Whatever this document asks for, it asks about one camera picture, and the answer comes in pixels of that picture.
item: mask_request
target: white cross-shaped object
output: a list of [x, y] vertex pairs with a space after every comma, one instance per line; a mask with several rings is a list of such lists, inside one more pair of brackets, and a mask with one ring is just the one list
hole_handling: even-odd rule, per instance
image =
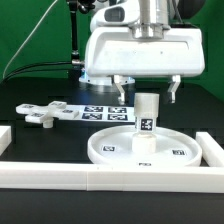
[[66, 109], [67, 103], [53, 101], [48, 106], [40, 107], [32, 104], [22, 104], [16, 107], [19, 114], [27, 114], [26, 122], [43, 124], [44, 128], [52, 128], [54, 117], [63, 120], [73, 120], [78, 114], [77, 110]]

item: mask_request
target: black cable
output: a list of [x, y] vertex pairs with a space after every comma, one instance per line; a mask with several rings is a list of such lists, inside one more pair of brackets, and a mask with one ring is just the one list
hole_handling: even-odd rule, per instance
[[183, 23], [183, 20], [181, 19], [179, 10], [177, 8], [176, 0], [172, 0], [172, 3], [173, 3], [173, 8], [174, 8], [174, 11], [175, 11], [176, 18], [179, 20], [180, 23]]
[[11, 79], [12, 77], [22, 74], [22, 73], [31, 73], [31, 72], [57, 72], [57, 71], [68, 71], [71, 68], [61, 68], [61, 69], [37, 69], [37, 70], [28, 70], [28, 71], [18, 71], [18, 72], [14, 72], [11, 75], [6, 76], [4, 79], [2, 79], [2, 81], [0, 82], [0, 84], [7, 82], [9, 79]]
[[34, 68], [34, 67], [41, 67], [41, 66], [54, 66], [54, 65], [70, 65], [72, 64], [72, 62], [70, 61], [56, 61], [56, 62], [39, 62], [39, 63], [34, 63], [34, 64], [29, 64], [29, 65], [25, 65], [23, 67], [17, 68], [13, 71], [11, 71], [8, 75], [14, 73], [14, 72], [18, 72], [18, 71], [23, 71], [29, 68]]

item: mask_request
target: white block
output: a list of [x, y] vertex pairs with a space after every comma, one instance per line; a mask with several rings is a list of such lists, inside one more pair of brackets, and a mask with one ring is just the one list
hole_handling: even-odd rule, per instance
[[224, 167], [224, 151], [207, 132], [197, 132], [196, 141], [202, 148], [202, 155], [211, 167]]
[[5, 151], [11, 141], [11, 127], [0, 126], [0, 155]]
[[122, 191], [123, 172], [114, 170], [111, 166], [90, 167], [87, 173], [88, 191]]

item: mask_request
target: white cylinder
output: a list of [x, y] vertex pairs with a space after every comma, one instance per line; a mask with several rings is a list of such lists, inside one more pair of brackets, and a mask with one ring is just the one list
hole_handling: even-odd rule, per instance
[[159, 94], [136, 93], [134, 102], [135, 117], [157, 118], [159, 111]]
[[133, 134], [132, 151], [138, 154], [152, 154], [156, 151], [156, 136], [137, 132]]

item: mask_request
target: black table surface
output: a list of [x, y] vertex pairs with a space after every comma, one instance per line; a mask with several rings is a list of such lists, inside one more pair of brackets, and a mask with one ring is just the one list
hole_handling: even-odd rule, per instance
[[[167, 104], [167, 84], [137, 82], [130, 90], [160, 93], [157, 125], [195, 137], [207, 131], [224, 146], [224, 103], [200, 86], [182, 84]], [[81, 89], [67, 79], [15, 78], [0, 86], [0, 125], [12, 127], [12, 143], [0, 161], [91, 163], [88, 138], [127, 123], [55, 120], [52, 129], [29, 124], [15, 112], [23, 104], [118, 106], [117, 93]], [[0, 189], [0, 223], [224, 223], [224, 194], [170, 192], [85, 192]]]

